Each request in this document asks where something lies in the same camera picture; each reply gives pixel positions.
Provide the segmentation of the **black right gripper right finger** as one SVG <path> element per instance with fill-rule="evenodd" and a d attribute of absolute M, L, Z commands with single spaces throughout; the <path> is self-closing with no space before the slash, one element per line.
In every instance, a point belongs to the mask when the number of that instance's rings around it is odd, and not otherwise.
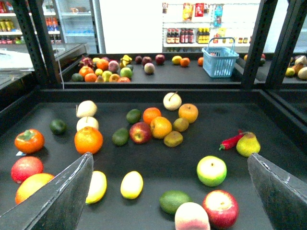
<path fill-rule="evenodd" d="M 248 171 L 263 209 L 275 230 L 307 228 L 307 184 L 257 153 Z"/>

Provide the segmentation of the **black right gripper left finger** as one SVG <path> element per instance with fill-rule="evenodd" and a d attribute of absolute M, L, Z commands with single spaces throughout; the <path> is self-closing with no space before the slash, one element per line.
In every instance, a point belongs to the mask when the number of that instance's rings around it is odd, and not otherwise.
<path fill-rule="evenodd" d="M 2 230 L 74 230 L 88 195 L 93 155 L 86 153 L 0 217 Z"/>

